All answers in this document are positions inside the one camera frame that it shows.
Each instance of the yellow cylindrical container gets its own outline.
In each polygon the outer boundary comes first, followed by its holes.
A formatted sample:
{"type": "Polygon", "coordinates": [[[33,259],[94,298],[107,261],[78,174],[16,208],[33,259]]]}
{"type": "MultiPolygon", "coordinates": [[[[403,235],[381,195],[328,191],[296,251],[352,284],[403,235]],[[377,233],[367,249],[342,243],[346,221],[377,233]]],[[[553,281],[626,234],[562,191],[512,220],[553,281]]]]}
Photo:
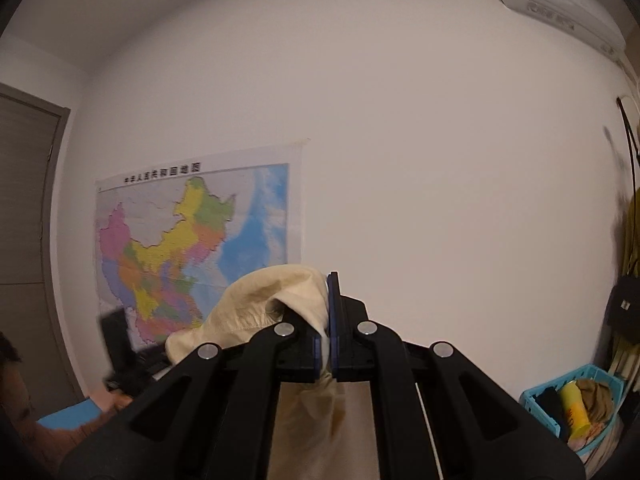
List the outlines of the yellow cylindrical container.
{"type": "Polygon", "coordinates": [[[565,384],[558,393],[562,400],[566,420],[571,428],[571,438],[580,438],[591,427],[587,410],[582,402],[580,388],[575,384],[575,381],[571,381],[565,384]]]}

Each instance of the cream-colored clothing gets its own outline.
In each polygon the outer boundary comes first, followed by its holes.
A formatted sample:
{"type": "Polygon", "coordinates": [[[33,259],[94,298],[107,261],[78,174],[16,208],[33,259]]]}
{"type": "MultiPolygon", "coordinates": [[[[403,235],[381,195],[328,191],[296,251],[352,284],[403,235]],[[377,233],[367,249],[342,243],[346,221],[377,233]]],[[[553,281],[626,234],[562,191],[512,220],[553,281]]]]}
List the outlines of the cream-colored clothing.
{"type": "Polygon", "coordinates": [[[314,384],[283,383],[280,388],[269,480],[379,478],[369,388],[337,383],[326,367],[327,290],[318,270],[273,266],[240,278],[226,288],[201,327],[169,336],[167,354],[177,363],[204,342],[222,348],[246,343],[282,319],[282,303],[321,335],[324,362],[314,384]]]}

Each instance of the black cord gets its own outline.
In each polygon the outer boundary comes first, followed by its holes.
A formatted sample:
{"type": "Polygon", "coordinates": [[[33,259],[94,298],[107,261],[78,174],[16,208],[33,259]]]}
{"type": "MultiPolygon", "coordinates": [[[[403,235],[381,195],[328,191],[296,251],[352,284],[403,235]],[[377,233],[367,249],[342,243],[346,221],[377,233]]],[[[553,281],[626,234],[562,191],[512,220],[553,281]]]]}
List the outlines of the black cord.
{"type": "MultiPolygon", "coordinates": [[[[638,152],[638,144],[636,143],[636,138],[634,136],[634,131],[631,128],[631,124],[629,123],[629,119],[626,116],[625,107],[622,105],[622,100],[618,97],[616,99],[616,103],[618,104],[618,108],[620,108],[620,113],[622,114],[622,121],[625,123],[625,133],[626,133],[626,144],[629,148],[629,161],[631,162],[631,180],[633,182],[633,194],[634,194],[634,223],[631,228],[631,253],[629,257],[633,256],[634,248],[636,246],[636,220],[638,218],[638,207],[636,204],[636,164],[634,162],[634,154],[633,149],[631,148],[631,143],[633,142],[634,148],[636,149],[636,160],[640,165],[640,153],[638,152]]],[[[638,257],[634,260],[629,260],[629,265],[627,267],[626,273],[631,274],[635,266],[638,264],[638,257]]]]}

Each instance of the gray wooden door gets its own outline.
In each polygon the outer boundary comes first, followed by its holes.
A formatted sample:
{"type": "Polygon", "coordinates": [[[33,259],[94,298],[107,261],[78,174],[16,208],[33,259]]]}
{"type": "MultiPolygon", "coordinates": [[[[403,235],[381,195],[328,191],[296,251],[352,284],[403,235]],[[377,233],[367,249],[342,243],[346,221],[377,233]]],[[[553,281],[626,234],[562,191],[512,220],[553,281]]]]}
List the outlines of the gray wooden door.
{"type": "Polygon", "coordinates": [[[38,416],[81,398],[53,302],[51,189],[68,110],[0,85],[0,331],[38,416]]]}

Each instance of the basket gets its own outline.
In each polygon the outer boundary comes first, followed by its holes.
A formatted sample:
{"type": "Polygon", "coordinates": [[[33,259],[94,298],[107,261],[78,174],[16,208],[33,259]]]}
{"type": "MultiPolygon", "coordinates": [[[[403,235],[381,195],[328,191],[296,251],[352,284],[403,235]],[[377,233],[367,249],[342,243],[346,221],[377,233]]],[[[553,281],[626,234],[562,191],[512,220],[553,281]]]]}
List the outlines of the basket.
{"type": "MultiPolygon", "coordinates": [[[[623,381],[621,381],[619,378],[607,374],[604,370],[601,370],[596,365],[581,366],[573,372],[569,372],[553,381],[549,381],[548,383],[540,384],[540,386],[536,386],[535,388],[525,390],[520,396],[520,403],[522,406],[524,406],[525,410],[527,410],[531,415],[539,420],[543,426],[551,431],[551,433],[553,433],[555,436],[559,436],[560,426],[558,426],[558,424],[550,416],[548,416],[542,408],[540,408],[533,397],[541,394],[549,386],[553,386],[556,390],[559,390],[565,384],[570,383],[571,381],[575,381],[576,379],[593,379],[596,382],[607,383],[609,385],[609,388],[611,389],[614,406],[617,408],[620,405],[625,383],[623,383],[623,381]]],[[[611,418],[611,420],[607,424],[607,427],[602,430],[602,432],[596,438],[594,438],[593,441],[577,451],[578,455],[584,455],[585,453],[590,452],[592,449],[595,449],[600,444],[600,442],[602,442],[602,439],[606,436],[607,433],[609,433],[614,418],[615,417],[611,418]]]]}

